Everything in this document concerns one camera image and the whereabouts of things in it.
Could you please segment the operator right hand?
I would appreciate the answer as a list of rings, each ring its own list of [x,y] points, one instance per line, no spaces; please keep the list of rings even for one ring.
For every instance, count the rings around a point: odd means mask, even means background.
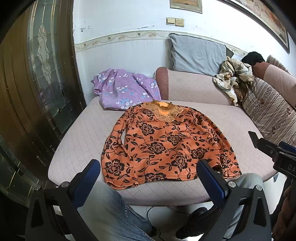
[[[284,192],[284,201],[273,228],[273,240],[295,240],[295,208],[292,207],[292,185]]]

